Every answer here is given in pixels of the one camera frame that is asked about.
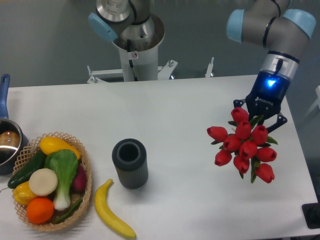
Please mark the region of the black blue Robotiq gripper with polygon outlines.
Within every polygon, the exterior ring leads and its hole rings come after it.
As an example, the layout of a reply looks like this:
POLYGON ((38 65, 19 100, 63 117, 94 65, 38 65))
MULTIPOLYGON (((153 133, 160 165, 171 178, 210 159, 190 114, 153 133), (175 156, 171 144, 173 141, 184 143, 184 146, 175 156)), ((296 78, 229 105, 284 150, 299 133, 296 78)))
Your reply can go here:
POLYGON ((276 122, 266 128, 267 132, 271 133, 288 122, 280 111, 290 83, 290 80, 284 77, 261 71, 248 96, 245 99, 235 99, 233 107, 243 108, 246 104, 250 119, 255 116, 269 119, 277 115, 276 122))

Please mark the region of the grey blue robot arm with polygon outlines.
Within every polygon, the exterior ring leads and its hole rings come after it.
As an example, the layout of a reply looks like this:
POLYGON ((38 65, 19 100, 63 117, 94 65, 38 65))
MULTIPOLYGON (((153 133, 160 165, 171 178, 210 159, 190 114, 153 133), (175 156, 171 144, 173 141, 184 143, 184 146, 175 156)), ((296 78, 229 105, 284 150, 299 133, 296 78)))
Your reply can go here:
MULTIPOLYGON (((287 122, 281 104, 316 26, 313 15, 290 9, 289 4, 288 0, 257 0, 250 10, 234 10, 226 25, 229 39, 268 50, 248 96, 233 102, 235 107, 246 106, 249 118, 259 124, 276 117, 268 132, 287 122)), ((88 23, 117 47, 126 82, 167 80, 177 66, 172 60, 164 67, 158 65, 165 29, 151 13, 148 0, 98 0, 88 23)))

